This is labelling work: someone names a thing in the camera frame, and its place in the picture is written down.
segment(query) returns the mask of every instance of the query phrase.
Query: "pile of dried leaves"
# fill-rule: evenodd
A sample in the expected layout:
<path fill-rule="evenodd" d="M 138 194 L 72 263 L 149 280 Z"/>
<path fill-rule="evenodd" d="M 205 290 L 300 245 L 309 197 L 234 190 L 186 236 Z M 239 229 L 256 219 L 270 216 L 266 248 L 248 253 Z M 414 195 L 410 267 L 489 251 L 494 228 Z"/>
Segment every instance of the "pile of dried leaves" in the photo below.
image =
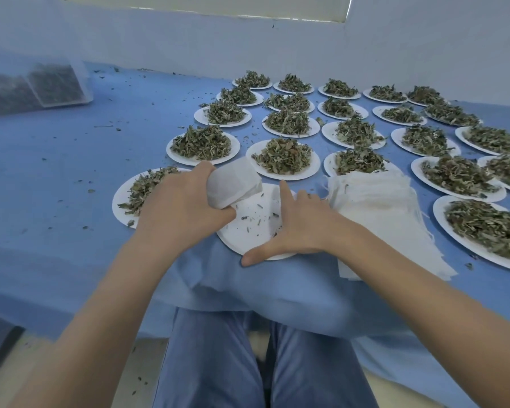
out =
<path fill-rule="evenodd" d="M 121 203 L 118 206 L 122 209 L 127 209 L 126 215 L 140 216 L 142 206 L 146 198 L 153 191 L 160 181 L 170 173 L 179 173 L 177 167 L 169 166 L 161 168 L 157 171 L 148 170 L 147 175 L 140 175 L 136 179 L 129 192 L 128 203 Z M 129 222 L 129 227 L 134 224 L 134 221 Z"/>
<path fill-rule="evenodd" d="M 448 140 L 442 129 L 414 124 L 406 129 L 402 144 L 425 156 L 444 156 L 453 147 L 448 147 Z"/>
<path fill-rule="evenodd" d="M 289 73 L 279 82 L 278 87 L 282 90 L 292 91 L 294 93 L 306 93 L 312 88 L 312 85 L 302 82 L 296 75 Z"/>
<path fill-rule="evenodd" d="M 452 106 L 446 102 L 438 102 L 425 108 L 425 113 L 439 122 L 452 126 L 476 126 L 480 119 L 473 114 L 467 114 L 460 106 Z"/>
<path fill-rule="evenodd" d="M 440 93 L 429 86 L 414 86 L 414 90 L 409 92 L 407 96 L 413 102 L 428 106 L 444 102 Z"/>
<path fill-rule="evenodd" d="M 242 108 L 238 107 L 235 102 L 227 100 L 210 103 L 209 109 L 204 112 L 208 121 L 213 124 L 236 123 L 246 116 Z"/>
<path fill-rule="evenodd" d="M 482 192 L 494 193 L 499 190 L 488 183 L 492 177 L 475 160 L 461 156 L 442 156 L 435 165 L 426 160 L 421 168 L 432 183 L 460 195 L 486 198 Z"/>
<path fill-rule="evenodd" d="M 510 212 L 477 200 L 451 202 L 445 212 L 454 232 L 510 259 Z"/>
<path fill-rule="evenodd" d="M 335 171 L 339 176 L 353 171 L 372 173 L 375 170 L 382 172 L 387 170 L 383 165 L 387 160 L 369 147 L 356 147 L 346 152 L 338 152 L 335 162 L 337 166 Z"/>
<path fill-rule="evenodd" d="M 293 95 L 275 95 L 271 93 L 264 106 L 278 110 L 306 111 L 310 108 L 310 101 L 301 93 Z"/>
<path fill-rule="evenodd" d="M 282 134 L 295 136 L 307 135 L 310 129 L 308 115 L 303 111 L 282 110 L 278 113 L 271 113 L 264 124 Z"/>
<path fill-rule="evenodd" d="M 384 110 L 382 116 L 399 123 L 420 123 L 423 120 L 411 106 L 398 106 Z"/>
<path fill-rule="evenodd" d="M 236 104 L 251 104 L 257 101 L 247 82 L 240 80 L 238 86 L 232 89 L 221 89 L 221 100 L 231 101 Z"/>
<path fill-rule="evenodd" d="M 172 142 L 171 150 L 183 157 L 195 157 L 198 160 L 215 160 L 228 156 L 231 152 L 231 139 L 223 134 L 218 126 L 189 126 L 183 136 Z"/>
<path fill-rule="evenodd" d="M 327 99 L 323 103 L 323 110 L 331 116 L 336 117 L 351 117 L 356 114 L 350 102 L 346 99 L 337 99 L 334 97 Z"/>
<path fill-rule="evenodd" d="M 375 124 L 363 122 L 359 115 L 354 114 L 351 119 L 338 124 L 336 138 L 342 143 L 352 146 L 370 147 L 383 140 L 374 131 Z"/>
<path fill-rule="evenodd" d="M 349 87 L 345 81 L 329 79 L 323 91 L 329 95 L 339 95 L 340 97 L 353 97 L 359 90 Z"/>
<path fill-rule="evenodd" d="M 268 84 L 270 84 L 270 78 L 260 74 L 258 75 L 257 72 L 254 72 L 252 70 L 246 71 L 246 75 L 236 79 L 236 83 L 240 84 L 242 81 L 245 81 L 247 85 L 251 88 L 261 88 L 266 87 Z"/>
<path fill-rule="evenodd" d="M 510 153 L 510 133 L 494 127 L 475 126 L 463 132 L 472 144 L 496 153 Z"/>
<path fill-rule="evenodd" d="M 370 96 L 380 100 L 388 100 L 390 102 L 402 102 L 406 97 L 401 91 L 395 90 L 395 85 L 392 86 L 372 86 Z"/>
<path fill-rule="evenodd" d="M 310 165 L 312 148 L 295 139 L 272 139 L 260 154 L 251 157 L 267 171 L 278 175 L 294 175 Z"/>

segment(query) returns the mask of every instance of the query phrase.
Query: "blue pants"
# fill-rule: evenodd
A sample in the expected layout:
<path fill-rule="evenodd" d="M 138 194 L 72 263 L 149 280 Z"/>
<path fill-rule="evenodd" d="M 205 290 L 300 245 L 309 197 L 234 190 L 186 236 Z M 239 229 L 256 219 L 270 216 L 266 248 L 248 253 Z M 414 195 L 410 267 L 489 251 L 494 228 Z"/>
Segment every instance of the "blue pants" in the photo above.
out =
<path fill-rule="evenodd" d="M 349 341 L 271 323 L 259 373 L 244 312 L 178 309 L 155 408 L 377 408 Z"/>

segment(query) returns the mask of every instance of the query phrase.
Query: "person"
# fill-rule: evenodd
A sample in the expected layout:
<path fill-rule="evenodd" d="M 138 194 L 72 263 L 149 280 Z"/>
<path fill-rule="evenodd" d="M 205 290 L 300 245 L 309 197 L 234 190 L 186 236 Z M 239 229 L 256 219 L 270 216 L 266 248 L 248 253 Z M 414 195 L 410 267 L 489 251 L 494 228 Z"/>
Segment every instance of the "person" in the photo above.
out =
<path fill-rule="evenodd" d="M 154 188 L 136 232 L 10 408 L 111 406 L 163 274 L 183 251 L 235 218 L 231 207 L 218 211 L 208 205 L 205 185 L 214 169 L 202 162 Z M 294 199 L 283 181 L 280 191 L 283 228 L 247 252 L 244 266 L 286 252 L 337 256 L 407 321 L 480 407 L 510 408 L 510 322 L 342 217 L 325 200 L 303 190 Z M 271 334 L 272 406 L 377 406 L 346 340 L 279 324 Z M 170 391 L 166 407 L 264 406 L 262 380 L 236 313 L 179 309 L 162 375 Z"/>

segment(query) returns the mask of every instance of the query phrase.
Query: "blue tablecloth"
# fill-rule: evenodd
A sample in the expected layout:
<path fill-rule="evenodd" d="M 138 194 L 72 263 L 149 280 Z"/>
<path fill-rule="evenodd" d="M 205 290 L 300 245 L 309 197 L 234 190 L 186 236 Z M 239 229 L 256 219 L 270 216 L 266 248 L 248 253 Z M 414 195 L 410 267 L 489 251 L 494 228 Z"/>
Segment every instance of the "blue tablecloth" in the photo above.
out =
<path fill-rule="evenodd" d="M 91 73 L 95 101 L 88 106 L 0 117 L 0 316 L 49 336 L 60 333 L 133 232 L 111 212 L 115 190 L 139 172 L 174 164 L 165 151 L 170 138 L 195 124 L 193 114 L 200 103 L 210 102 L 222 87 L 231 86 L 228 80 L 126 70 L 117 73 L 109 66 L 91 66 Z M 325 99 L 317 92 L 308 98 L 316 105 Z M 368 120 L 375 122 L 383 135 L 397 128 L 371 113 L 381 103 L 364 97 L 355 103 L 370 111 Z M 487 125 L 510 130 L 510 108 L 460 104 Z M 261 125 L 269 110 L 256 107 L 250 111 L 253 119 L 249 124 L 227 130 L 240 140 L 237 157 L 253 142 L 272 137 Z M 310 116 L 332 121 L 317 110 Z M 454 137 L 453 128 L 440 127 Z M 321 134 L 302 141 L 310 144 L 321 160 L 341 150 Z M 463 144 L 461 150 L 467 157 L 482 156 Z M 409 164 L 415 155 L 391 139 L 378 151 L 411 174 Z M 325 195 L 325 184 L 320 170 L 291 187 Z M 451 284 L 510 320 L 510 270 L 472 259 L 432 217 L 432 203 L 442 194 L 415 178 L 412 184 L 422 210 L 428 213 L 428 229 L 445 260 L 459 273 Z M 510 192 L 500 204 L 510 208 Z M 466 263 L 473 263 L 472 271 Z M 253 309 L 300 329 L 347 338 L 372 336 L 356 341 L 365 365 L 371 363 L 371 349 L 377 354 L 381 349 L 417 347 L 416 352 L 424 352 L 431 367 L 439 369 L 436 377 L 443 387 L 453 386 L 415 338 L 408 333 L 397 335 L 406 331 L 402 320 L 364 283 L 339 278 L 336 259 L 326 254 L 297 255 L 245 269 L 240 257 L 214 235 L 184 253 L 170 268 L 157 288 L 140 334 L 168 336 L 175 306 L 209 311 Z M 418 369 L 428 367 L 427 361 Z M 385 369 L 383 365 L 378 367 L 376 362 L 371 369 L 381 368 L 377 373 L 382 376 L 420 390 L 419 372 L 405 373 L 393 361 Z M 449 406 L 468 406 L 456 405 L 464 401 L 458 388 L 445 400 L 435 387 L 429 388 L 422 392 Z"/>

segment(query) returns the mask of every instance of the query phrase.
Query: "person's right arm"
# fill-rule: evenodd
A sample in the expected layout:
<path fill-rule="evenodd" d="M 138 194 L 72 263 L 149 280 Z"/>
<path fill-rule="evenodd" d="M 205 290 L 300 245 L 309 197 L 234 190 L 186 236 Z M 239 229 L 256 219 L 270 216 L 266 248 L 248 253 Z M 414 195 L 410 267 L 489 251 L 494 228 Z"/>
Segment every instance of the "person's right arm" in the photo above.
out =
<path fill-rule="evenodd" d="M 327 251 L 346 263 L 400 314 L 482 408 L 510 407 L 510 322 L 427 272 L 363 226 L 280 184 L 283 228 L 247 252 L 243 265 L 275 254 Z"/>

